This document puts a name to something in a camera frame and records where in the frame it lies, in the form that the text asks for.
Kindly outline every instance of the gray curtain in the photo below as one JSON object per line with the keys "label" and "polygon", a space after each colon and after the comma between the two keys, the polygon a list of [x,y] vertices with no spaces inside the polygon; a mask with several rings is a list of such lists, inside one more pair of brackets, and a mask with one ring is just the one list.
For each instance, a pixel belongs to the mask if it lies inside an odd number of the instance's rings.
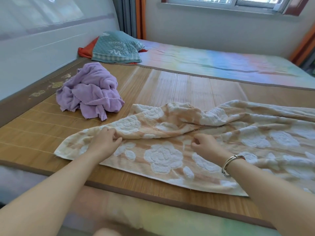
{"label": "gray curtain", "polygon": [[137,38],[136,0],[113,0],[119,28]]}

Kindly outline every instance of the gray wall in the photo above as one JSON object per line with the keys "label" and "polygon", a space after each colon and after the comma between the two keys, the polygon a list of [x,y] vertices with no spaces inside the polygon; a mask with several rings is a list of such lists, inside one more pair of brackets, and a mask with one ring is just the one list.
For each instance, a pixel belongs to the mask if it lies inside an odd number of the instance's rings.
{"label": "gray wall", "polygon": [[0,100],[77,58],[118,30],[112,0],[0,0]]}
{"label": "gray wall", "polygon": [[289,57],[315,21],[315,0],[299,17],[171,6],[147,0],[147,39],[216,51]]}

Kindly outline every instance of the beige floral blanket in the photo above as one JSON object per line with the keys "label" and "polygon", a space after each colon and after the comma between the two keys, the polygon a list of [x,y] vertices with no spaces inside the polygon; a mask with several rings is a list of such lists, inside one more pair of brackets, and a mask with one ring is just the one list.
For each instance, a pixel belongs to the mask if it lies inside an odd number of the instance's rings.
{"label": "beige floral blanket", "polygon": [[208,112],[188,103],[134,104],[124,119],[69,136],[55,155],[73,160],[104,126],[124,140],[101,165],[189,189],[247,196],[219,166],[191,150],[194,134],[205,133],[251,164],[315,193],[315,109],[239,100]]}

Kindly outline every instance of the hand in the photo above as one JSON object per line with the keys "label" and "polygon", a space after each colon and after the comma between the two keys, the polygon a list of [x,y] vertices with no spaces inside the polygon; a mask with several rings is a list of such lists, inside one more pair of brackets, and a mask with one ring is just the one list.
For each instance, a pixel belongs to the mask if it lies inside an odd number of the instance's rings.
{"label": "hand", "polygon": [[211,135],[198,133],[191,142],[191,148],[205,160],[222,167],[232,154],[224,149]]}
{"label": "hand", "polygon": [[95,158],[97,164],[110,157],[119,147],[122,138],[114,141],[116,130],[104,127],[96,136],[93,137],[88,150],[85,154],[89,154]]}

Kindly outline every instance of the orange curtain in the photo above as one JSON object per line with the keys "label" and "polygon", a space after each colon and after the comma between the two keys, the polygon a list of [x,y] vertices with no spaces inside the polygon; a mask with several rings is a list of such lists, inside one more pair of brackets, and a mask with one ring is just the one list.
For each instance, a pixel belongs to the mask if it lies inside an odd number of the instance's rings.
{"label": "orange curtain", "polygon": [[315,24],[305,35],[304,39],[292,53],[289,60],[297,66],[300,66],[315,48]]}
{"label": "orange curtain", "polygon": [[136,0],[137,38],[146,39],[146,0]]}

